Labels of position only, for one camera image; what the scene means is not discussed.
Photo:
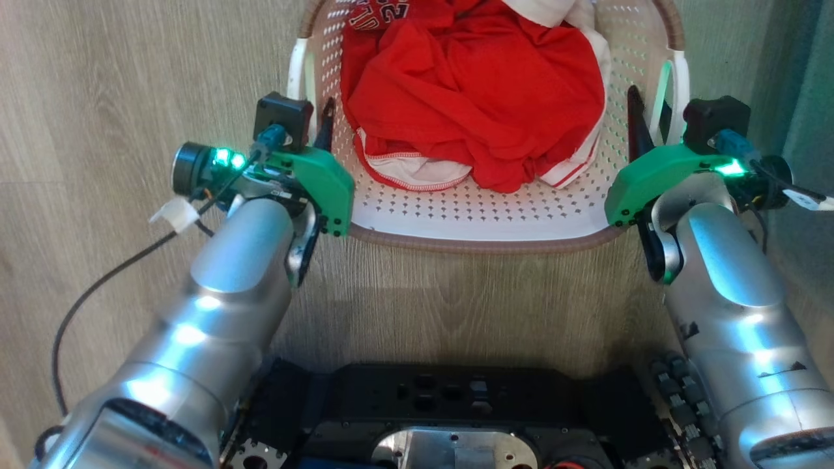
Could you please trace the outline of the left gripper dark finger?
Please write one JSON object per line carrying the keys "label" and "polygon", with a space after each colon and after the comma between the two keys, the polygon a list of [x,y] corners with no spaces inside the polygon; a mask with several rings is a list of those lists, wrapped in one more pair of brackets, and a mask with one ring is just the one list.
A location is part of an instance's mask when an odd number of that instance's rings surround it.
{"label": "left gripper dark finger", "polygon": [[326,152],[332,151],[334,115],[336,115],[336,99],[328,98],[321,112],[321,125],[315,138],[315,146]]}

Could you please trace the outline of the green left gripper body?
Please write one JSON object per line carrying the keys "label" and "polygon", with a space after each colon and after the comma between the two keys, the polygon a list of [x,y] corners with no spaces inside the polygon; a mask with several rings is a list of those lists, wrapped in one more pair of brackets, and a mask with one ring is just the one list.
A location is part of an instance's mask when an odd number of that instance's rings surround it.
{"label": "green left gripper body", "polygon": [[280,192],[313,204],[325,218],[323,231],[346,237],[351,228],[355,183],[352,175],[331,152],[304,147],[300,152],[271,152],[260,173],[279,184]]}

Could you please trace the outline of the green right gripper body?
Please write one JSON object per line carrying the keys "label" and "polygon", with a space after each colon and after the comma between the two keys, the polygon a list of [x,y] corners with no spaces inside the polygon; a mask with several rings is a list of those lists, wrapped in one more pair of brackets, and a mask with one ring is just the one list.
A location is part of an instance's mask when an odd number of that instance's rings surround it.
{"label": "green right gripper body", "polygon": [[685,145],[655,147],[617,173],[605,199],[609,225],[629,225],[644,206],[696,173],[741,177],[744,166],[731,156],[700,155]]}

